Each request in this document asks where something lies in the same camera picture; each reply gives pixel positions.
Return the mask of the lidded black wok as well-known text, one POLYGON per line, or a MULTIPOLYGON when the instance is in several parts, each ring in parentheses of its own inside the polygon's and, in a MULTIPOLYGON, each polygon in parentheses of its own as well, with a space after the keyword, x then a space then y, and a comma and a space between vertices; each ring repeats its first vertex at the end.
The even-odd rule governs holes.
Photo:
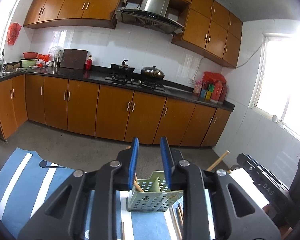
POLYGON ((161 70, 159 70, 156 66, 143 67, 141 70, 141 74, 147 79, 157 81, 160 81, 165 77, 164 73, 161 70))

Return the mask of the red basin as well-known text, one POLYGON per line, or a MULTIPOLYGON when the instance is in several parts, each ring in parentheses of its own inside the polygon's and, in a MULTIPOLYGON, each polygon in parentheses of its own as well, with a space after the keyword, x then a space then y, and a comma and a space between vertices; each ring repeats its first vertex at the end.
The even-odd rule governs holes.
POLYGON ((30 51, 29 52, 24 52, 23 56, 24 56, 24 59, 28 59, 28 60, 30 60, 30 59, 36 59, 37 56, 38 56, 38 53, 30 52, 30 51))

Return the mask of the red plastic bag on wall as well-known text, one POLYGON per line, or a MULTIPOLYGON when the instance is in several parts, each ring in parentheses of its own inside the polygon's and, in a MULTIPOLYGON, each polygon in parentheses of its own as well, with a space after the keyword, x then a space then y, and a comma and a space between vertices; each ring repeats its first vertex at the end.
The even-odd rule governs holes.
POLYGON ((14 23, 10 24, 8 31, 7 31, 7 44, 9 46, 12 46, 15 44, 15 42, 19 36, 20 30, 21 30, 21 25, 19 23, 14 22, 14 23))

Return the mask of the red oil bottle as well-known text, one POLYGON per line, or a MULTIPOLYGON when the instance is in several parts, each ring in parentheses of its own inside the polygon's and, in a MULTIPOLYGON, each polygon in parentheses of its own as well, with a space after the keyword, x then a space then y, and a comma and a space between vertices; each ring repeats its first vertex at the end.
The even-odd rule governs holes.
POLYGON ((222 93, 222 89, 223 89, 223 84, 221 81, 218 81, 217 83, 214 84, 214 89, 213 89, 213 92, 212 92, 211 98, 210 98, 211 102, 218 103, 219 98, 222 93))

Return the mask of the blue white striped tablecloth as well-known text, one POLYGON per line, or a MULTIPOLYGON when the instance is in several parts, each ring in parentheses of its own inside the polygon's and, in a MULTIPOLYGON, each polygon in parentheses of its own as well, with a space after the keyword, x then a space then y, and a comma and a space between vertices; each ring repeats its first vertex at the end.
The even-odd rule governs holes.
MULTIPOLYGON (((73 227, 75 239, 88 239, 94 190, 83 189, 77 205, 71 195, 77 190, 79 178, 73 169, 46 162, 36 152, 16 149, 0 172, 0 226, 4 233, 16 239, 29 219, 45 202, 52 203, 53 222, 38 227, 45 232, 66 230, 69 215, 75 209, 73 227)), ((118 239, 177 239, 181 232, 183 197, 171 194, 164 174, 154 172, 149 179, 139 181, 142 192, 116 191, 114 213, 118 239)))

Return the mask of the dark cutting board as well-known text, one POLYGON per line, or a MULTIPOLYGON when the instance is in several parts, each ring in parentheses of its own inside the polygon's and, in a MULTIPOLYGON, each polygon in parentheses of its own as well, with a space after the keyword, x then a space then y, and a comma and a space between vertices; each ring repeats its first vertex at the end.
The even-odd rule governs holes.
POLYGON ((85 61, 87 59, 87 54, 87 50, 66 48, 63 51, 60 67, 83 70, 85 66, 85 61))

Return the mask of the green perforated utensil holder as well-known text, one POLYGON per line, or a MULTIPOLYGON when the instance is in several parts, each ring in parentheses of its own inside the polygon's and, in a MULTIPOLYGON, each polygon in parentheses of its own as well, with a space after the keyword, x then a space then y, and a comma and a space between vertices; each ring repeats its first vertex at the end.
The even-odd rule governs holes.
POLYGON ((147 179, 138 179, 142 192, 133 187, 126 199, 130 212, 165 212, 183 196, 183 190, 171 191, 164 171, 154 171, 147 179))

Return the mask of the bamboo chopstick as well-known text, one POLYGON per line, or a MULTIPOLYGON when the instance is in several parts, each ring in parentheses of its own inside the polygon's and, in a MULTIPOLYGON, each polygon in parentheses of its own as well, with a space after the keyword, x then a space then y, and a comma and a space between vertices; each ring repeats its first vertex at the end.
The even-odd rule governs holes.
POLYGON ((121 239, 125 240, 125 223, 121 222, 121 239))
POLYGON ((182 235, 181 235, 181 231, 180 231, 180 228, 179 228, 179 223, 178 223, 177 217, 175 215, 174 208, 171 206, 169 208, 169 210, 170 210, 170 213, 171 213, 171 217, 172 217, 173 225, 174 225, 174 228, 175 228, 175 231, 176 231, 176 235, 177 235, 179 240, 182 240, 182 235))
POLYGON ((183 210, 182 210, 182 206, 180 203, 177 206, 177 214, 178 214, 178 218, 179 218, 179 224, 181 227, 183 227, 183 210))
POLYGON ((134 187, 135 187, 135 190, 138 191, 138 192, 143 192, 143 189, 140 187, 140 185, 138 184, 138 179, 137 179, 137 176, 136 174, 134 175, 134 187))
POLYGON ((206 170, 212 171, 228 154, 230 153, 229 150, 226 150, 212 165, 210 165, 206 170))

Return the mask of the steel range hood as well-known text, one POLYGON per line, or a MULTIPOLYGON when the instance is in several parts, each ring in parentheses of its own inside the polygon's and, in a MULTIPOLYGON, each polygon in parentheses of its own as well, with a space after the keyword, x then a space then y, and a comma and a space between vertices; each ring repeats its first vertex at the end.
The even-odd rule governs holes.
POLYGON ((184 28, 171 0, 122 0, 115 15, 119 22, 165 34, 178 35, 184 28))

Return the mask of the black gas stove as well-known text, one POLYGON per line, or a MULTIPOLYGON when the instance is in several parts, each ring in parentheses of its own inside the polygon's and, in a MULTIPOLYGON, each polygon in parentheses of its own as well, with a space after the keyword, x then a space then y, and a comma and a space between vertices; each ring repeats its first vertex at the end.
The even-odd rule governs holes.
POLYGON ((107 81, 111 81, 112 83, 117 83, 124 86, 139 87, 139 88, 150 89, 150 90, 159 90, 162 92, 166 91, 165 87, 158 82, 143 81, 139 79, 118 76, 114 74, 110 74, 106 76, 104 79, 107 81))

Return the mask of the green basin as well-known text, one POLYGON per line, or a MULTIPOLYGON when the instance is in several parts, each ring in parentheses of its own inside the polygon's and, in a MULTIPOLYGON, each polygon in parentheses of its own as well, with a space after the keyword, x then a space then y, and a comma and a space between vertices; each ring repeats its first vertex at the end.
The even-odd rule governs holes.
POLYGON ((21 59, 21 66, 23 68, 31 68, 37 65, 38 59, 21 59))

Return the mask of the red bag on counter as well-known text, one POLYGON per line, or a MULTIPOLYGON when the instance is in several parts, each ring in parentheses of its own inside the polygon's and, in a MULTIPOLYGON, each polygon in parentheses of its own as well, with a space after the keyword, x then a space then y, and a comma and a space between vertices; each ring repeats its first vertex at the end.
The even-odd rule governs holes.
POLYGON ((203 78, 209 82, 216 83, 220 81, 222 84, 226 84, 226 79, 221 73, 204 72, 203 78))

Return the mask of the lower wooden cabinets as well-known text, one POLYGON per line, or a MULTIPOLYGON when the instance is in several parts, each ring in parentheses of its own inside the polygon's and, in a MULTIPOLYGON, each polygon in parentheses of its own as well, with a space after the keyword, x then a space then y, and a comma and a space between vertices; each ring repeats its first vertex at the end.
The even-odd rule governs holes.
POLYGON ((215 146, 231 112, 114 86, 41 75, 0 81, 4 139, 31 120, 72 133, 142 144, 215 146))

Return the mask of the white cup on windowsill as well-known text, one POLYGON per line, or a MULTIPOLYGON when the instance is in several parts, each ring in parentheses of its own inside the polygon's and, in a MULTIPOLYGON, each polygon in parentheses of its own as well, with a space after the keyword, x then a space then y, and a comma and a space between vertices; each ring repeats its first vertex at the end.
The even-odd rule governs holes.
POLYGON ((272 120, 272 122, 277 123, 278 122, 278 117, 276 115, 273 115, 271 120, 272 120))

